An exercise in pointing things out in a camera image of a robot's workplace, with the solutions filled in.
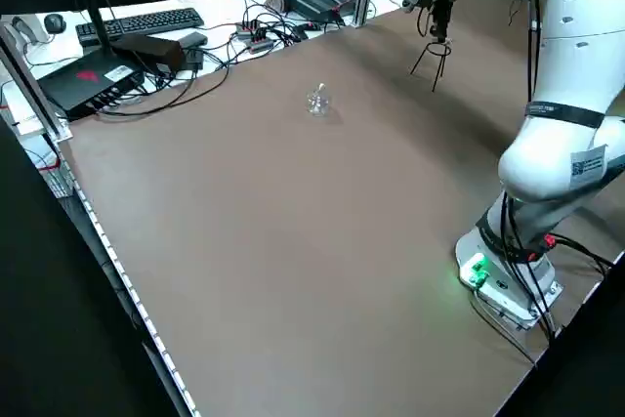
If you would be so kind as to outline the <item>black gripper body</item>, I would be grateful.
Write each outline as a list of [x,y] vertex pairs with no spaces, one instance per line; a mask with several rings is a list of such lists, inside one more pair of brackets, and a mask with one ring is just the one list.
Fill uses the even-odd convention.
[[433,26],[436,29],[446,29],[453,8],[453,0],[436,0],[431,9]]

